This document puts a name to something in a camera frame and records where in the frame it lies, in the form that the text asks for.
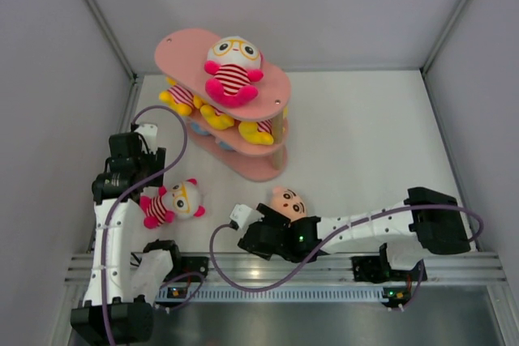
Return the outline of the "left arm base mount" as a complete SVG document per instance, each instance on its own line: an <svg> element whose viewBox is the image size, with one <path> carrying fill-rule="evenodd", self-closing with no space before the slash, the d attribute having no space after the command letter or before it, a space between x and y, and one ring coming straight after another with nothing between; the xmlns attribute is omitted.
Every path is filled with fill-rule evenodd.
<svg viewBox="0 0 519 346"><path fill-rule="evenodd" d="M184 282L182 287L170 286L171 297L175 304L173 310L180 310L198 297L208 275L209 259L207 256L187 256L182 259L184 268L173 278L172 282Z"/></svg>

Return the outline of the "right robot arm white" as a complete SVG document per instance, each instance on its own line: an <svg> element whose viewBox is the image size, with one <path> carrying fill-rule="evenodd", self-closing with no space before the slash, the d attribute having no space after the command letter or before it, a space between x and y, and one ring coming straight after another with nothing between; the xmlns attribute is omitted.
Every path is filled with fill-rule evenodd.
<svg viewBox="0 0 519 346"><path fill-rule="evenodd" d="M337 253L377 253L382 275L396 279L429 257L464 254L471 244L454 197L414 187L393 206L354 216L305 216L296 221L265 204L238 204L230 215L243 230L238 247L269 260L313 262Z"/></svg>

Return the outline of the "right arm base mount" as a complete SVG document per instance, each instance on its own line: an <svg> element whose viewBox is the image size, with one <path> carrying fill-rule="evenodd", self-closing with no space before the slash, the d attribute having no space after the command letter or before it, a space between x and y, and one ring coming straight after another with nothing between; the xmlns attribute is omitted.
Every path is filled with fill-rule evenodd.
<svg viewBox="0 0 519 346"><path fill-rule="evenodd" d="M383 287L382 305L389 311L403 312L413 300L423 281L427 281L427 271L423 261L419 261L410 271L392 269L381 256L356 256L351 259L354 280L370 284L404 282L404 286Z"/></svg>

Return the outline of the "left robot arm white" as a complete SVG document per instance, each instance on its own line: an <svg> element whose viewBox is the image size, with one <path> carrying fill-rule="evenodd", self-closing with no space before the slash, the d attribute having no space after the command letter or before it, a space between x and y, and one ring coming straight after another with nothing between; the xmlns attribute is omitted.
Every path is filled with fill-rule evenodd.
<svg viewBox="0 0 519 346"><path fill-rule="evenodd" d="M144 220L143 189L163 183L165 149L157 128L141 125L109 137L109 157L92 183L95 248L83 303L71 311L71 326L89 345L142 343L153 328L152 304L167 280L176 280L183 261L172 240L149 242L131 265L133 232Z"/></svg>

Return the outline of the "yellow plush toy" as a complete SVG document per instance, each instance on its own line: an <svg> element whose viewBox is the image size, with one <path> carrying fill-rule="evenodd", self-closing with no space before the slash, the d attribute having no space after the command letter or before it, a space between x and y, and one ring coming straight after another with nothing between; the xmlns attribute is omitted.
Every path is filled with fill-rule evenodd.
<svg viewBox="0 0 519 346"><path fill-rule="evenodd" d="M215 107L205 104L202 105L199 109L203 119L216 130L226 130L230 127L233 127L235 124L234 119L227 115L226 113L221 112L219 109Z"/></svg>
<svg viewBox="0 0 519 346"><path fill-rule="evenodd" d="M199 96L179 85L174 79L167 77L166 82L169 87L160 93L159 100L180 116L190 116L204 104Z"/></svg>

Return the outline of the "peach-faced plush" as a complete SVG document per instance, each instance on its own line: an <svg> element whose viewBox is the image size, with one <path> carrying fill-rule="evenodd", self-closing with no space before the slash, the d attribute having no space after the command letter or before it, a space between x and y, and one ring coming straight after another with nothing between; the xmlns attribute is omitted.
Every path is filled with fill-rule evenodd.
<svg viewBox="0 0 519 346"><path fill-rule="evenodd" d="M268 206L291 222L307 217L307 206L302 197L286 187L276 186L272 189Z"/></svg>

